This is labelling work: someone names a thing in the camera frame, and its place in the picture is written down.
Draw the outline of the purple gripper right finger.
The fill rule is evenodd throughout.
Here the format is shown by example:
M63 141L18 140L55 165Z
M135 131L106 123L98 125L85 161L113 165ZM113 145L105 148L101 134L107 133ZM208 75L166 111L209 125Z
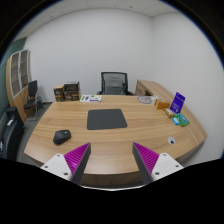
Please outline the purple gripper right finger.
M136 142L133 143L132 153L144 184L152 183L183 169L183 166L169 154L158 154Z

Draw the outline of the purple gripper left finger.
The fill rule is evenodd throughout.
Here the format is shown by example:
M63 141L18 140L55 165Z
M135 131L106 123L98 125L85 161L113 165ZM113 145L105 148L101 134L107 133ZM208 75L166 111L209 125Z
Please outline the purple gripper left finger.
M54 155L42 166L42 169L65 180L79 184L90 154L91 143L86 143L65 155Z

